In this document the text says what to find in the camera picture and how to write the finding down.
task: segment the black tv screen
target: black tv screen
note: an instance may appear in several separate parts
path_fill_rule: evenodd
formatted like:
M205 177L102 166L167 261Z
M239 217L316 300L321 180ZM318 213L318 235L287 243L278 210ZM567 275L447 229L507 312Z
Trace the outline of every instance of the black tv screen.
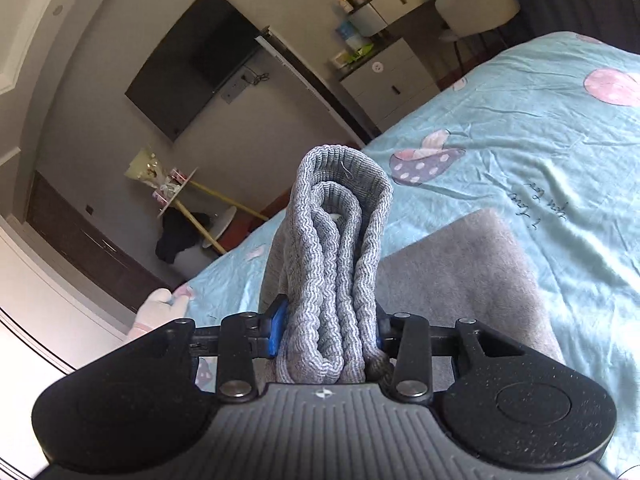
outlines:
M171 140L259 48L258 29L226 0L196 0L166 34L126 96Z

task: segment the yellow table leg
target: yellow table leg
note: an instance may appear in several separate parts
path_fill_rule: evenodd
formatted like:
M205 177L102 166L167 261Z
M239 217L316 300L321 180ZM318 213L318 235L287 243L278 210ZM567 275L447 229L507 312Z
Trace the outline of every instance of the yellow table leg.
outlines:
M261 215L257 211L254 211L253 209L249 209L247 206L244 206L241 203L236 202L232 198L229 198L228 196L225 196L222 193L219 193L217 191L213 191L212 189L209 189L207 186L203 186L202 184L200 184L198 182L194 182L193 180L190 180L189 184L191 184L192 186L197 187L199 190L204 191L207 194L210 194L211 196L219 198L220 200L222 200L222 202L226 202L229 205L236 206L238 209L242 209L242 211L246 211L250 215L253 215L256 218L259 218L260 220L264 220L265 222L268 220L268 218L265 215Z
M185 208L182 202L180 202L177 198L175 198L173 203L178 206L178 209L180 210L180 212L189 219L189 221L196 227L196 229L200 231L200 234L202 234L202 236L204 236L211 243L211 245L213 245L216 248L216 250L220 254L226 254L225 248L222 245L220 245L216 240L214 240L213 236L209 234L209 231L207 231L202 226L202 224L195 219L195 217L189 212L189 210Z

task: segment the gray fuzzy fabric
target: gray fuzzy fabric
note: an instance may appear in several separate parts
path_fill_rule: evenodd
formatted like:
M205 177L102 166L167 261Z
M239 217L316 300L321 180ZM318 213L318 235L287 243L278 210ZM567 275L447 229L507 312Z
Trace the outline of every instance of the gray fuzzy fabric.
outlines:
M387 256L376 299L386 312L419 314L432 325L473 317L564 363L527 259L491 209L471 213ZM453 383L450 359L433 359L433 386Z
M261 312L278 293L289 297L269 380L362 383L388 371L374 287L391 200L385 172L357 150L320 146L302 160L260 290Z

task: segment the beige chair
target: beige chair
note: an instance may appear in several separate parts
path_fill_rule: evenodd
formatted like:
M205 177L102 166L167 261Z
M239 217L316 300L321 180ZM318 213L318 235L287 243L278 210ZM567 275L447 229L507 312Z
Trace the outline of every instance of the beige chair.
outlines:
M507 23L520 10L518 0L436 0L435 6L450 29L446 30L440 39L453 43L463 73L458 40L479 34L486 49L482 33L495 29L507 46L499 27Z

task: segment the light blue bedsheet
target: light blue bedsheet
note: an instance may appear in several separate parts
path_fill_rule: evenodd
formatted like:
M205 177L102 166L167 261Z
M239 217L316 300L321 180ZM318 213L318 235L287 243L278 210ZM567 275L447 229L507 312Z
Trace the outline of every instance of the light blue bedsheet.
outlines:
M479 208L510 224L567 364L616 401L603 460L616 475L640 463L638 73L640 56L550 34L479 66L364 150L401 182L383 256ZM256 309L282 216L190 281L198 325Z

